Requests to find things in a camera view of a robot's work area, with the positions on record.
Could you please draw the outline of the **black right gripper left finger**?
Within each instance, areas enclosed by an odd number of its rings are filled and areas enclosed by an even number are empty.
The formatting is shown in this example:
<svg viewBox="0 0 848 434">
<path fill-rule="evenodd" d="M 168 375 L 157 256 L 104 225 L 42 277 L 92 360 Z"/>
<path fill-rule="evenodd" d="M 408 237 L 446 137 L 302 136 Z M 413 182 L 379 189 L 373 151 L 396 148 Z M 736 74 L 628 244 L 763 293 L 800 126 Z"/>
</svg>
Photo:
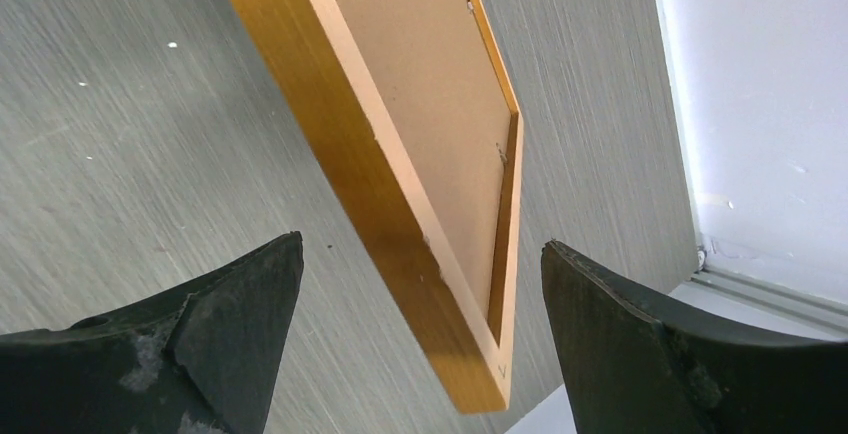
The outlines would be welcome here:
<svg viewBox="0 0 848 434">
<path fill-rule="evenodd" d="M 304 270 L 293 231 L 64 330 L 1 338 L 5 433 L 261 433 Z"/>
</svg>

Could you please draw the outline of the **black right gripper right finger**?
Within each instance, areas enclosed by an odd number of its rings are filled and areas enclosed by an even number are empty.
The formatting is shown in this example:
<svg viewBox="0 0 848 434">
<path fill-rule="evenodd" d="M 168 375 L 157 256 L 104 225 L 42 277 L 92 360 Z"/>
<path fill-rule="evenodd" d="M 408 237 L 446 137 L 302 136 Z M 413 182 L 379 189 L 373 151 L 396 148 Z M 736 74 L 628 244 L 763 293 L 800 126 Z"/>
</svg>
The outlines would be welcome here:
<svg viewBox="0 0 848 434">
<path fill-rule="evenodd" d="M 847 345 L 729 320 L 559 241 L 542 291 L 580 433 L 843 433 Z"/>
</svg>

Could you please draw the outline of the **brown cardboard backing board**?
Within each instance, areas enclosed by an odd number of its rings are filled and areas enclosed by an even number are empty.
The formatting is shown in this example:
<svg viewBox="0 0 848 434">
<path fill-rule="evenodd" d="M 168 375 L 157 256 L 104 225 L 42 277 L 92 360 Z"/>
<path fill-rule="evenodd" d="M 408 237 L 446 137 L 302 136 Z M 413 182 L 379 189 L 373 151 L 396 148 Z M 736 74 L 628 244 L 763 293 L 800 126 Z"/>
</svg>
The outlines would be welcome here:
<svg viewBox="0 0 848 434">
<path fill-rule="evenodd" d="M 336 0 L 479 307 L 510 113 L 468 0 Z"/>
</svg>

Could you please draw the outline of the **wooden picture frame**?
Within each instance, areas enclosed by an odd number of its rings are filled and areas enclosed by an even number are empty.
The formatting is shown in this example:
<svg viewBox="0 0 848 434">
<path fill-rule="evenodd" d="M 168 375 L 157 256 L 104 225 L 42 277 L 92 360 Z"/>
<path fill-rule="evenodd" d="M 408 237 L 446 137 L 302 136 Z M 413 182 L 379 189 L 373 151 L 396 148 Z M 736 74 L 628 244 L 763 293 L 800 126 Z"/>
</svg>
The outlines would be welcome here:
<svg viewBox="0 0 848 434">
<path fill-rule="evenodd" d="M 510 403 L 524 125 L 482 0 L 468 0 L 510 113 L 489 303 L 477 304 L 336 0 L 229 0 L 445 392 Z"/>
</svg>

